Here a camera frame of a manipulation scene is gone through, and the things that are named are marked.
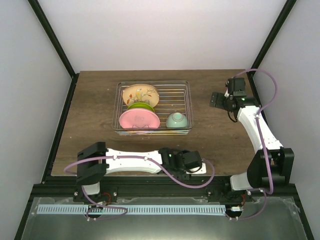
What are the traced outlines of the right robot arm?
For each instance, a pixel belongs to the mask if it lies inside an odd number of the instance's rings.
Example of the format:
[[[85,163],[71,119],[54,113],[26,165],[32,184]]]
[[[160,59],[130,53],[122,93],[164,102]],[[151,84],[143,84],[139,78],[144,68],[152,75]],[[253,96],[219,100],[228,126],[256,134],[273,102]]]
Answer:
[[[287,186],[294,152],[291,148],[285,148],[273,135],[261,117],[258,101],[254,97],[235,97],[213,92],[209,105],[234,114],[235,120],[246,130],[255,152],[246,172],[232,175],[230,184],[222,188],[223,198],[232,202],[240,196],[242,190],[269,188],[272,194],[275,187]]]

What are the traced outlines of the lime green plate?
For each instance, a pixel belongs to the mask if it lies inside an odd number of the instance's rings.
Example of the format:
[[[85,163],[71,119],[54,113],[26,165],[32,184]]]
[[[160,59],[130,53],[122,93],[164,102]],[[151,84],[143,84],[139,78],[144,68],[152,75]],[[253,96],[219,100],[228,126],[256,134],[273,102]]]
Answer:
[[[149,104],[145,103],[145,102],[135,102],[132,105],[130,105],[128,108],[128,110],[131,109],[146,109],[149,110],[151,112],[155,112],[154,108],[152,106],[150,106]]]

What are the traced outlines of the pink plate with bird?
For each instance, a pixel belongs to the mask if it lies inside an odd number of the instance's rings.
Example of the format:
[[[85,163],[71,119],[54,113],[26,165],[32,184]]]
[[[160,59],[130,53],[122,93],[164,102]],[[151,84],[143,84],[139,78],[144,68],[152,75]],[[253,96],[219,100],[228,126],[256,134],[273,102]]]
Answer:
[[[133,84],[122,91],[122,99],[128,107],[135,103],[146,103],[155,107],[160,101],[160,95],[153,85]]]

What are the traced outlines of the chrome wire dish rack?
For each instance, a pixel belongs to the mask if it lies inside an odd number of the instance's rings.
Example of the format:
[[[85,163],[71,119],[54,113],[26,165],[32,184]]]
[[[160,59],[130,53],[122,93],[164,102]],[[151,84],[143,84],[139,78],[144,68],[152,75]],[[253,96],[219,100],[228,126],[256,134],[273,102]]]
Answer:
[[[159,93],[159,102],[153,107],[159,117],[160,126],[155,128],[129,128],[120,126],[121,114],[128,110],[122,98],[123,90],[130,85],[148,84],[154,86]],[[187,117],[187,128],[167,128],[167,117],[172,113],[182,113]],[[140,80],[122,81],[117,84],[113,110],[112,128],[119,135],[186,135],[193,127],[193,112],[190,85],[185,80]]]

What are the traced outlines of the mint green bowl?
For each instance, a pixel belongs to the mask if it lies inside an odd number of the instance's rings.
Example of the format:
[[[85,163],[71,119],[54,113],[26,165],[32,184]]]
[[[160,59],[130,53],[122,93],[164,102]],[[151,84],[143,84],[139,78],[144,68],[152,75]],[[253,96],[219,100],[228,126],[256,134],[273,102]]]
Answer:
[[[172,129],[187,128],[189,126],[187,117],[180,112],[170,114],[167,117],[165,124],[167,128]]]

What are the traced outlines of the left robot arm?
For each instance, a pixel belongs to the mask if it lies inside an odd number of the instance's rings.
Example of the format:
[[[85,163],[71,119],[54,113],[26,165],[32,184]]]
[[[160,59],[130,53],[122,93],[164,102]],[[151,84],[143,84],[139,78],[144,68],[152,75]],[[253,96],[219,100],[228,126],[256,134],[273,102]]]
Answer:
[[[146,172],[158,174],[162,169],[145,158],[153,159],[163,166],[175,179],[189,180],[190,174],[183,166],[183,157],[188,151],[161,148],[149,152],[128,152],[107,148],[105,142],[96,142],[78,152],[77,160],[99,159],[77,165],[76,183],[85,186],[84,195],[89,201],[97,202],[102,196],[99,183],[103,176],[118,172]]]

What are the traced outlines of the plain pink plate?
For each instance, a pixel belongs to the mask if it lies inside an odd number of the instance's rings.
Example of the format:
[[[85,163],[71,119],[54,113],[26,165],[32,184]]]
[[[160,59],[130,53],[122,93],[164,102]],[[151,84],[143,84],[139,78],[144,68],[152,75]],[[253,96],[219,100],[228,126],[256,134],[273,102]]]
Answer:
[[[160,126],[160,119],[151,110],[133,108],[121,114],[119,124],[123,129],[157,129]]]

